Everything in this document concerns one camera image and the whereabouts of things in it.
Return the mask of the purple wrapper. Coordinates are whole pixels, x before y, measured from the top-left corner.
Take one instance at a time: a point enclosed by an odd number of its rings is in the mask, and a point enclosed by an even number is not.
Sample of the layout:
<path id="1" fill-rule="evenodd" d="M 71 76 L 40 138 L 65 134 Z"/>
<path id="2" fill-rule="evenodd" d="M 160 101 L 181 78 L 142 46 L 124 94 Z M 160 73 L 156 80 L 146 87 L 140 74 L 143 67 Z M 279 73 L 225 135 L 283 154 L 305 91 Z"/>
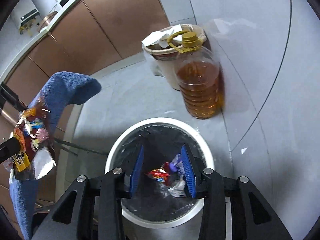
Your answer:
<path id="1" fill-rule="evenodd" d="M 184 175 L 184 167 L 180 153 L 169 163 L 169 169 L 171 173 L 178 173 L 179 176 Z"/>

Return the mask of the amber cooking oil bottle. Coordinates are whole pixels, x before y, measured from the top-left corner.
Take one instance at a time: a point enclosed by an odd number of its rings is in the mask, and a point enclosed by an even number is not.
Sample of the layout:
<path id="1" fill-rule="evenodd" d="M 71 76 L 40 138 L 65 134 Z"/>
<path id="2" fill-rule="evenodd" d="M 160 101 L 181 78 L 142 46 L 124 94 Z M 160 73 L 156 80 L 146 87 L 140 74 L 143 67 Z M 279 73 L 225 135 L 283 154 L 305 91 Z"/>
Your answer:
<path id="1" fill-rule="evenodd" d="M 168 38 L 178 52 L 174 74 L 188 113 L 209 119 L 220 108 L 220 63 L 195 32 L 182 30 Z"/>

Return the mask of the brown rice cooker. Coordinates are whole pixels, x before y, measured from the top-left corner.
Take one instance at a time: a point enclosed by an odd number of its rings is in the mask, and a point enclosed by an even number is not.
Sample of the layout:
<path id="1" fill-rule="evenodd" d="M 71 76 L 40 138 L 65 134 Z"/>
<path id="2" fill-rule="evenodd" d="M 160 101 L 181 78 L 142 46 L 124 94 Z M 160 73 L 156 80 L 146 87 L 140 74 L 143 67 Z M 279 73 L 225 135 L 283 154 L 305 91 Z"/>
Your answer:
<path id="1" fill-rule="evenodd" d="M 41 30 L 43 28 L 45 28 L 46 26 L 48 26 L 50 24 L 50 22 L 53 20 L 53 18 L 55 17 L 55 15 L 57 14 L 57 11 L 53 11 L 51 13 L 49 13 L 46 17 L 44 17 L 44 19 L 41 21 L 41 23 L 38 26 L 38 32 L 40 33 Z"/>

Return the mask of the brown lower cabinets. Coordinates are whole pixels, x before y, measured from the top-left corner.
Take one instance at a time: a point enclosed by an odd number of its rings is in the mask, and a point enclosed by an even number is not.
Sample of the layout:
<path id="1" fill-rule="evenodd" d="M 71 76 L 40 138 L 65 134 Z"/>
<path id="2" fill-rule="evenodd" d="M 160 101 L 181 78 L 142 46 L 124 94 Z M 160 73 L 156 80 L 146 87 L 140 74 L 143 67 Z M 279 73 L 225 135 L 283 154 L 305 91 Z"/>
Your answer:
<path id="1" fill-rule="evenodd" d="M 160 0 L 75 0 L 1 81 L 28 105 L 53 74 L 94 74 L 140 53 L 145 37 L 168 26 Z"/>

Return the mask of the white round trash bin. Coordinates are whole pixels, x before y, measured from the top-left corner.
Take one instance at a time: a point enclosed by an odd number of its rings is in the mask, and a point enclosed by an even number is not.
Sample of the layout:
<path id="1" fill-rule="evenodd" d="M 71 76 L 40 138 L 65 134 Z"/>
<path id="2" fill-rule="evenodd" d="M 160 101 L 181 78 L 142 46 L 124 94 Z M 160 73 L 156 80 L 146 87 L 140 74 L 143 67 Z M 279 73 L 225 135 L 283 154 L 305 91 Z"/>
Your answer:
<path id="1" fill-rule="evenodd" d="M 202 210 L 203 201 L 192 199 L 187 192 L 181 148 L 188 145 L 206 167 L 214 168 L 213 156 L 203 137 L 176 119 L 140 121 L 116 140 L 105 171 L 118 167 L 138 144 L 144 147 L 144 162 L 135 194 L 122 201 L 123 216 L 150 229 L 173 228 L 193 219 Z"/>

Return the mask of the beige full trash bucket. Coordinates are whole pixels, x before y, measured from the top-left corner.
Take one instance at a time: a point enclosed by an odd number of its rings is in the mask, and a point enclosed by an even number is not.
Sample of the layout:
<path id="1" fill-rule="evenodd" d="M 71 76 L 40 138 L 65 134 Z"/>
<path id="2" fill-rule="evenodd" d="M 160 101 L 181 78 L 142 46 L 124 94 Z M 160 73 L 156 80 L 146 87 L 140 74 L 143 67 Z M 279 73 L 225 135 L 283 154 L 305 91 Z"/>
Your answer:
<path id="1" fill-rule="evenodd" d="M 204 30 L 198 25 L 178 24 L 154 31 L 142 41 L 144 57 L 153 75 L 164 77 L 175 90 L 179 90 L 174 73 L 178 51 L 168 45 L 167 39 L 178 31 L 193 31 L 202 42 L 207 40 Z"/>

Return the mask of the white water heater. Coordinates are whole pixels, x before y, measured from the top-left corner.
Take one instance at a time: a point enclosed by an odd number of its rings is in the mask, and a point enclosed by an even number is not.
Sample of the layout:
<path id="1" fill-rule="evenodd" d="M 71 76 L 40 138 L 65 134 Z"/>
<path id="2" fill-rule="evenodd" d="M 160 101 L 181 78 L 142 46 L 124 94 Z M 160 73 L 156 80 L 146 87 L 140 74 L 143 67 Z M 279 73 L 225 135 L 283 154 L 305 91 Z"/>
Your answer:
<path id="1" fill-rule="evenodd" d="M 32 27 L 37 28 L 42 21 L 40 12 L 32 0 L 19 0 L 12 10 L 10 17 L 20 35 L 24 32 L 31 31 Z"/>

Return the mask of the small red wrapper in bin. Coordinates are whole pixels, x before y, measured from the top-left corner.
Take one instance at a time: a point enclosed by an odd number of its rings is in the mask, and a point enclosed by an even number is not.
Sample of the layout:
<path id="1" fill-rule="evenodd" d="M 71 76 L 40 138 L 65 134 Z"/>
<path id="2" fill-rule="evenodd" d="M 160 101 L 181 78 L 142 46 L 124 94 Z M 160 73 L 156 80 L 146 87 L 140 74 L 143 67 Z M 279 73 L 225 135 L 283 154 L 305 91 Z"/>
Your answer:
<path id="1" fill-rule="evenodd" d="M 169 162 L 165 162 L 160 168 L 150 171 L 147 176 L 153 180 L 168 184 L 170 178 Z"/>

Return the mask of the red snack wrapper bag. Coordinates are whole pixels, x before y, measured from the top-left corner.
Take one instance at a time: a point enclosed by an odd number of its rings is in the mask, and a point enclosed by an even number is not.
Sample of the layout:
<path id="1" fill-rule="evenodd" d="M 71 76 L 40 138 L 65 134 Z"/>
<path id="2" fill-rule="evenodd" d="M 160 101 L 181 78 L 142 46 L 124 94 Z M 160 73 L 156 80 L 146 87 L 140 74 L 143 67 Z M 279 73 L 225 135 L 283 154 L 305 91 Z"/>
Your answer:
<path id="1" fill-rule="evenodd" d="M 53 137 L 49 131 L 51 111 L 42 101 L 21 113 L 12 138 L 20 148 L 9 158 L 17 180 L 39 180 L 56 165 Z"/>

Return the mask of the blue fuzzy towel mat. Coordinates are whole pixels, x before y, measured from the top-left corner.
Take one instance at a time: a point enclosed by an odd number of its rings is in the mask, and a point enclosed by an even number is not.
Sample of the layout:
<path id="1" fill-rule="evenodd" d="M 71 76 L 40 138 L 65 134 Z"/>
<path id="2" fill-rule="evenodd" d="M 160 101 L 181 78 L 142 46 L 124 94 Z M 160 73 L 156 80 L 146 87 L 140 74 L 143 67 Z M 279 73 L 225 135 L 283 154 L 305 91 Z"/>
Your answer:
<path id="1" fill-rule="evenodd" d="M 101 84 L 94 78 L 73 72 L 53 74 L 41 91 L 29 104 L 35 106 L 42 99 L 51 111 L 49 118 L 50 133 L 54 133 L 66 106 L 81 105 L 101 91 Z M 24 239 L 32 238 L 31 222 L 36 203 L 39 182 L 37 180 L 18 180 L 10 171 L 9 192 L 15 216 Z"/>

